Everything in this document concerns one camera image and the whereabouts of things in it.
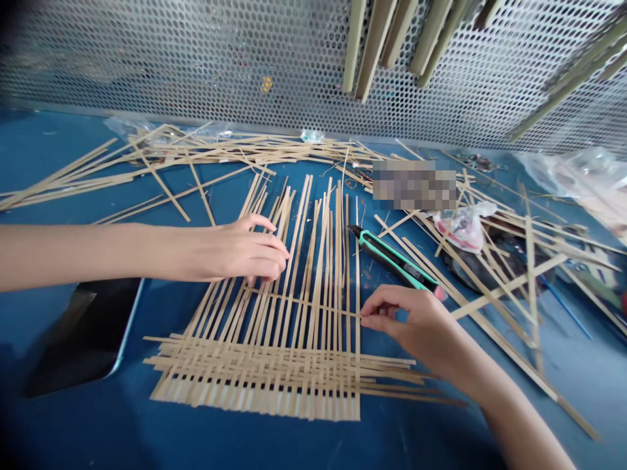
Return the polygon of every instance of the metal mesh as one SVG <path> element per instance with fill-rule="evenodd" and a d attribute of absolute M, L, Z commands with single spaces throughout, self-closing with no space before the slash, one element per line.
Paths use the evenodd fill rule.
<path fill-rule="evenodd" d="M 431 85 L 419 89 L 408 65 L 428 14 L 422 0 L 396 67 L 379 68 L 362 105 L 340 90 L 348 0 L 46 0 L 10 43 L 0 78 L 2 92 L 18 102 L 94 112 L 492 149 L 561 152 L 599 144 L 625 157 L 625 70 L 610 82 L 595 75 L 509 143 L 546 100 L 547 84 L 621 3 L 506 1 L 488 30 L 463 23 Z"/>

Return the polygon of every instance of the left hand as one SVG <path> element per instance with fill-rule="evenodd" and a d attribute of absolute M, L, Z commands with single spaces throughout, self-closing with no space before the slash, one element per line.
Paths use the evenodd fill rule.
<path fill-rule="evenodd" d="M 289 252 L 275 235 L 251 232 L 257 225 L 276 231 L 258 214 L 210 228 L 155 227 L 161 233 L 155 234 L 159 249 L 150 277 L 209 282 L 244 276 L 252 282 L 258 276 L 274 281 L 284 271 Z"/>

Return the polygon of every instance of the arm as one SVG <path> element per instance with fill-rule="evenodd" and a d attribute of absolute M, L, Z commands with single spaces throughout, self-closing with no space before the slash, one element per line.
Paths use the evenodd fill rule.
<path fill-rule="evenodd" d="M 274 280 L 289 254 L 260 215 L 210 228 L 119 225 L 1 225 L 0 291 L 121 277 Z"/>
<path fill-rule="evenodd" d="M 410 313 L 406 324 L 394 319 L 398 308 Z M 575 468 L 520 388 L 433 294 L 381 286 L 366 301 L 361 315 L 363 326 L 388 333 L 481 407 L 510 469 Z"/>

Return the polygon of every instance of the green utility knife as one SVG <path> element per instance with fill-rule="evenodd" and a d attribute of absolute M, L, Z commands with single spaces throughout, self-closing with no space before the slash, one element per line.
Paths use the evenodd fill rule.
<path fill-rule="evenodd" d="M 438 299 L 446 299 L 446 293 L 435 279 L 379 237 L 359 225 L 349 225 L 348 229 L 357 237 L 359 247 L 383 267 L 392 271 L 404 286 L 430 290 Z"/>

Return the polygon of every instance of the blue tabletop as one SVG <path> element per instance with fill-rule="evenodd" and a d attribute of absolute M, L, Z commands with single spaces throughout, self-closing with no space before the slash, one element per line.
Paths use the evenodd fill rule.
<path fill-rule="evenodd" d="M 0 193 L 23 189 L 94 147 L 115 136 L 99 117 L 0 110 Z M 372 144 L 382 153 L 409 157 L 400 146 Z M 438 164 L 457 164 L 437 151 Z M 500 159 L 507 170 L 496 177 L 513 189 L 522 181 L 529 191 L 543 191 L 511 157 Z M 279 164 L 270 191 L 278 194 L 283 177 L 300 189 L 306 174 L 314 175 L 312 193 L 321 197 L 327 177 L 341 178 L 336 170 L 318 178 L 328 165 Z M 238 163 L 198 165 L 202 181 L 239 168 Z M 188 168 L 161 172 L 173 193 L 193 183 Z M 211 206 L 218 223 L 230 223 L 239 213 L 253 173 L 245 171 L 214 185 Z M 475 186 L 517 208 L 516 196 L 477 177 Z M 379 230 L 375 214 L 389 225 L 404 214 L 377 210 L 361 188 L 346 189 L 366 205 L 364 228 Z M 143 202 L 162 191 L 149 176 L 133 183 L 72 196 L 0 215 L 0 223 L 91 223 L 111 213 Z M 586 225 L 600 242 L 617 246 L 596 220 L 576 204 L 536 199 L 572 223 Z M 202 227 L 208 224 L 199 197 L 180 200 L 191 223 L 172 204 L 144 212 L 130 220 L 154 225 Z M 539 209 L 533 215 L 551 220 Z M 434 243 L 413 223 L 395 232 L 407 236 L 429 255 Z M 622 266 L 620 258 L 613 262 Z M 438 268 L 446 272 L 438 260 Z M 379 284 L 394 283 L 374 264 L 362 277 L 362 298 Z M 624 279 L 619 279 L 624 286 Z M 308 422 L 296 418 L 236 413 L 209 407 L 192 408 L 149 400 L 159 378 L 142 359 L 156 352 L 156 344 L 142 336 L 167 336 L 182 332 L 205 290 L 204 285 L 150 280 L 140 299 L 121 368 L 113 376 L 49 396 L 20 398 L 24 379 L 42 352 L 42 337 L 62 315 L 74 285 L 0 294 L 0 382 L 2 421 L 8 445 L 33 468 L 500 468 L 502 459 L 477 407 L 448 407 L 418 401 L 362 397 L 360 422 Z M 593 442 L 584 431 L 472 322 L 461 325 L 514 378 L 581 468 L 624 468 L 627 462 L 627 343 L 605 317 L 577 291 L 560 282 L 556 287 L 576 312 L 594 340 L 587 339 L 554 298 L 546 292 L 539 304 L 545 314 L 541 338 L 546 375 L 557 390 L 602 435 Z M 461 288 L 469 298 L 476 294 Z M 453 303 L 447 304 L 453 309 Z M 486 315 L 510 340 L 515 334 L 486 308 Z M 362 351 L 386 356 L 407 354 L 383 334 L 364 331 Z M 452 398 L 464 399 L 452 386 L 438 383 Z"/>

